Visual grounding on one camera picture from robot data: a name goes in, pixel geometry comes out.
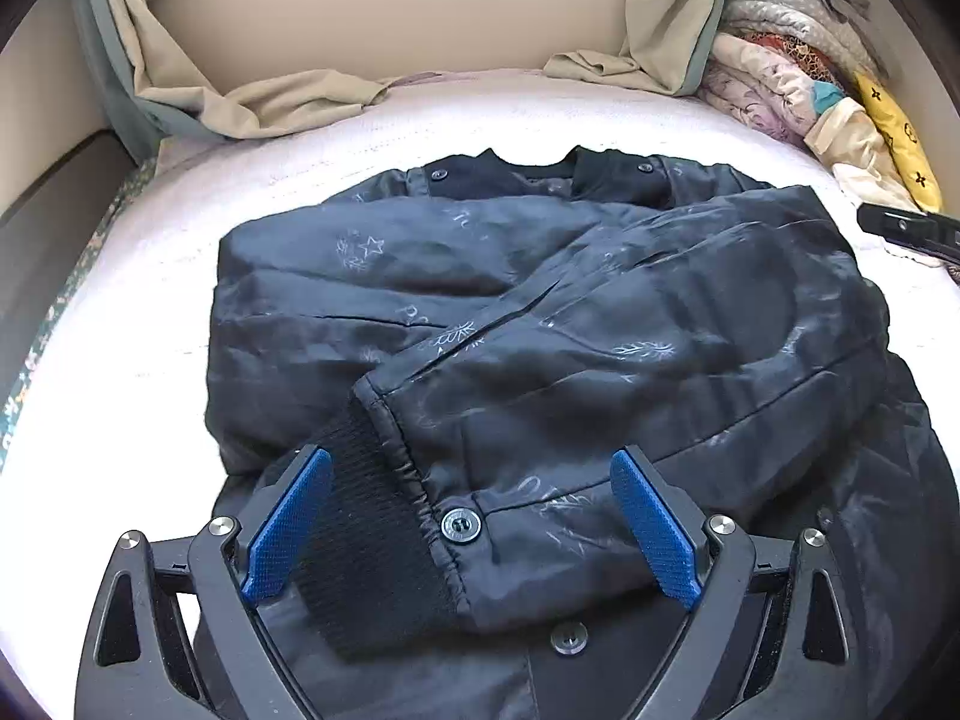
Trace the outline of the yellow patterned pillow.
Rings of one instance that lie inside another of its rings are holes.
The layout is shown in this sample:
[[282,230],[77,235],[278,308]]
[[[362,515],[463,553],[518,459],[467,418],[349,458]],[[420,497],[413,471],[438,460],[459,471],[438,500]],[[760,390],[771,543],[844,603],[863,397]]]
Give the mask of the yellow patterned pillow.
[[896,171],[914,204],[923,211],[940,213],[944,210],[944,199],[939,182],[908,115],[874,78],[856,73],[856,85],[867,114],[884,137]]

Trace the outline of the dark grey bed headboard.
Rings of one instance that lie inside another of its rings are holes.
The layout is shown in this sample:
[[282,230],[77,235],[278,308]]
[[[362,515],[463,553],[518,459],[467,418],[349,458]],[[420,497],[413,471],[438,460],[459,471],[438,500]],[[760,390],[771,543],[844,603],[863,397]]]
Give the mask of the dark grey bed headboard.
[[60,156],[2,215],[2,390],[116,197],[133,161],[121,140],[93,133]]

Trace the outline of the pile of folded blankets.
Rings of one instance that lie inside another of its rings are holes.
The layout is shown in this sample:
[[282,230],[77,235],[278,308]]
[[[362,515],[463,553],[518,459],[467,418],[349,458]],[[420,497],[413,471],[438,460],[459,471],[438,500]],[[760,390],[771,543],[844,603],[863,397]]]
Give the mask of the pile of folded blankets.
[[697,96],[799,145],[818,117],[889,76],[866,0],[726,0]]

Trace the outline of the floral green mattress edge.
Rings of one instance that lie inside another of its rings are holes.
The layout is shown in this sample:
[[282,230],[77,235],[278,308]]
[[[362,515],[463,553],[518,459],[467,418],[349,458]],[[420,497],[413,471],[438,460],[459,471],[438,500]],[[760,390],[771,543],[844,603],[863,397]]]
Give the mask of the floral green mattress edge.
[[13,444],[16,426],[20,422],[21,413],[25,408],[26,397],[32,379],[36,374],[37,366],[43,359],[44,351],[52,337],[53,330],[59,325],[60,319],[65,314],[71,300],[75,298],[78,289],[85,282],[89,272],[93,270],[94,264],[98,261],[99,255],[103,252],[110,231],[116,224],[117,218],[124,213],[127,208],[137,200],[148,184],[155,179],[158,171],[158,158],[149,158],[143,166],[137,167],[135,171],[130,172],[125,177],[121,187],[117,190],[114,199],[110,200],[104,215],[101,216],[98,226],[94,228],[91,238],[88,239],[82,252],[78,255],[75,265],[65,278],[64,284],[60,286],[55,298],[50,303],[43,315],[43,320],[39,323],[37,333],[32,339],[28,354],[25,356],[21,369],[14,378],[13,385],[10,388],[5,403],[2,408],[2,465],[7,465],[7,457],[10,453],[11,444]]

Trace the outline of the white quilted bed sheet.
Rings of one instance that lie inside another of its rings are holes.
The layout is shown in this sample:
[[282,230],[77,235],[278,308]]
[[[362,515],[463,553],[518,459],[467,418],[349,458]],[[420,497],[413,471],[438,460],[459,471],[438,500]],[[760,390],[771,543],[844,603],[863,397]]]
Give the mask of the white quilted bed sheet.
[[957,450],[957,284],[862,232],[851,200],[805,151],[697,101],[479,71],[398,88],[366,114],[296,137],[176,143],[107,231],[13,411],[2,470],[2,649],[39,706],[55,718],[73,712],[89,612],[117,538],[192,535],[223,486],[203,413],[224,234],[386,169],[487,149],[548,164],[575,146],[726,163],[770,184],[812,187],[884,291],[893,349],[944,449]]

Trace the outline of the black padded jacket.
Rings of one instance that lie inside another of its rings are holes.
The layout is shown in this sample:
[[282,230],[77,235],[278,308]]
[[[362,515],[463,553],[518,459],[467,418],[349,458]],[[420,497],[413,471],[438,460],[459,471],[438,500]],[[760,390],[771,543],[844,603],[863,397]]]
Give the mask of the black padded jacket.
[[617,718],[679,613],[610,489],[636,445],[747,532],[827,535],[872,718],[958,622],[952,470],[817,195],[578,148],[387,171],[221,239],[224,502],[334,490],[267,628],[327,718]]

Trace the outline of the cream towel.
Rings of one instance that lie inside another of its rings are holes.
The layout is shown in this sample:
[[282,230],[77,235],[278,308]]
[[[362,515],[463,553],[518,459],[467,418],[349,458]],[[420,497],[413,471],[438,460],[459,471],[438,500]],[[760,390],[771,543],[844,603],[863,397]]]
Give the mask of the cream towel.
[[843,98],[825,110],[804,143],[855,205],[919,210],[896,171],[884,138],[866,109],[853,98]]

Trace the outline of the beige curtain right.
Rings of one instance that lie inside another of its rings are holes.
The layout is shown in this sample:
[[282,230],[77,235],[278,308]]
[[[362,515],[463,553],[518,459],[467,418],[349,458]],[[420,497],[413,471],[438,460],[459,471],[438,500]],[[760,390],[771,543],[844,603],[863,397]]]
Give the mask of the beige curtain right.
[[664,96],[697,93],[726,0],[625,0],[619,54],[579,49],[548,59],[550,78],[639,89]]

